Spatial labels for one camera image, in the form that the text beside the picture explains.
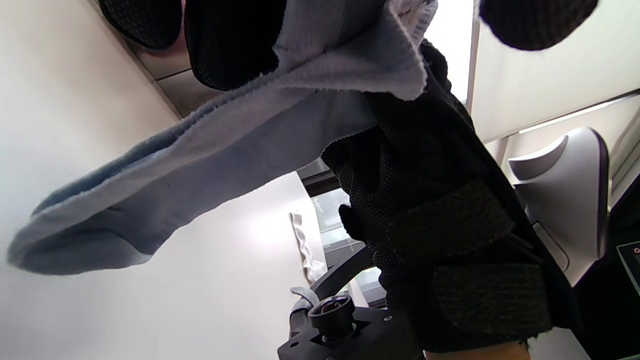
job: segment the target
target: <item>dark fabric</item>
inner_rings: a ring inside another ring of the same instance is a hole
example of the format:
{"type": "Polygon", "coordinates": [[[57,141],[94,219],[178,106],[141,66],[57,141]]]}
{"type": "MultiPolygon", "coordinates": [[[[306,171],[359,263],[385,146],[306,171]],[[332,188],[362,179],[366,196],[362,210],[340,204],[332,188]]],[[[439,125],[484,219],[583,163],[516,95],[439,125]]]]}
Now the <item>dark fabric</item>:
{"type": "Polygon", "coordinates": [[[193,75],[218,90],[239,88],[278,66],[275,44],[286,0],[189,0],[184,36],[193,75]]]}
{"type": "Polygon", "coordinates": [[[129,40],[151,50],[165,50],[182,26],[180,0],[99,0],[105,19],[129,40]]]}
{"type": "Polygon", "coordinates": [[[480,17],[506,45],[542,50],[573,33],[597,4],[598,0],[482,0],[480,17]]]}
{"type": "Polygon", "coordinates": [[[611,210],[607,253],[575,286],[584,326],[576,338],[592,360],[640,355],[640,294],[616,247],[640,240],[640,179],[611,210]]]}
{"type": "Polygon", "coordinates": [[[419,265],[479,250],[512,227],[498,200],[476,179],[445,197],[399,212],[388,221],[387,236],[403,263],[419,265]]]}
{"type": "Polygon", "coordinates": [[[552,324],[577,325],[575,299],[562,271],[469,126],[468,114],[444,90],[449,88],[444,57],[427,42],[421,51],[429,79],[438,81],[428,81],[416,101],[367,94],[379,125],[323,153],[349,194],[351,207],[339,209],[344,227],[373,251],[389,308],[410,312],[422,346],[431,352],[524,340],[552,324]],[[425,219],[425,213],[440,221],[425,219]],[[485,228],[459,232],[467,236],[455,239],[459,249],[452,250],[450,238],[436,236],[460,231],[453,228],[456,223],[473,228],[483,222],[467,217],[483,219],[485,228]],[[406,228],[399,230],[402,224],[406,228]],[[413,238],[400,239],[400,233],[413,238]],[[449,243],[418,246],[417,241],[449,243]],[[434,248],[446,250],[434,258],[434,248]],[[477,277],[464,278],[466,266],[491,269],[484,290],[471,285],[477,277]],[[514,276],[500,275],[508,273],[514,276]],[[495,326],[479,324],[486,321],[478,318],[481,309],[496,317],[495,326]]]}
{"type": "MultiPolygon", "coordinates": [[[[106,20],[147,49],[173,45],[182,26],[180,0],[99,0],[106,20]]],[[[217,90],[239,88],[276,69],[272,50],[286,0],[189,0],[184,36],[194,76],[217,90]]]]}
{"type": "MultiPolygon", "coordinates": [[[[165,50],[180,34],[180,0],[99,3],[116,30],[147,49],[165,50]]],[[[540,50],[566,38],[596,4],[597,0],[484,0],[480,16],[508,46],[540,50]]],[[[272,47],[285,5],[286,0],[186,1],[184,35],[195,77],[211,88],[231,90],[273,71],[278,60],[272,47]]],[[[449,91],[451,84],[441,84],[449,91]]]]}

